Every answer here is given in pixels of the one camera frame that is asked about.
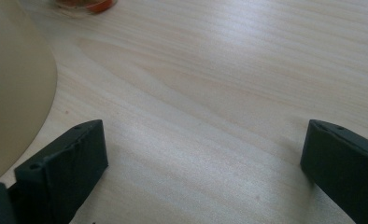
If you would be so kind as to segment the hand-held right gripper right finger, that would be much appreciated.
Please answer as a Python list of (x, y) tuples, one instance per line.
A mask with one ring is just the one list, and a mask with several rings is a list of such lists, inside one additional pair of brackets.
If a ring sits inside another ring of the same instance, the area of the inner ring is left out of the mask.
[(368, 139), (311, 119), (301, 167), (353, 221), (368, 224)]

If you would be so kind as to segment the clear cup with orange contents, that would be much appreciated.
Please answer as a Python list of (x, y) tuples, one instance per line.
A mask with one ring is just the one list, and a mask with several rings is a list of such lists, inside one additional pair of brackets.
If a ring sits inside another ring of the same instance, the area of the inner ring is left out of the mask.
[(118, 0), (52, 0), (64, 13), (99, 14), (114, 7)]

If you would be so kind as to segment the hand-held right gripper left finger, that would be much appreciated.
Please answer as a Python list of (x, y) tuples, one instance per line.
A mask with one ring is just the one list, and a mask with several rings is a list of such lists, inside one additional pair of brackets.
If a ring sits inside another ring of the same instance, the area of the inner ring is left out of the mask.
[(20, 224), (68, 224), (108, 166), (103, 122), (81, 123), (15, 168), (9, 188)]

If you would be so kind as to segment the beige round container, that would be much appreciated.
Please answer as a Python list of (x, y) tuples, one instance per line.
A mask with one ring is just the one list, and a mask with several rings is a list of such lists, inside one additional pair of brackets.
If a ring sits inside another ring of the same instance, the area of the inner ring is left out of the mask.
[(0, 0), (0, 176), (37, 136), (56, 86), (46, 40), (18, 0)]

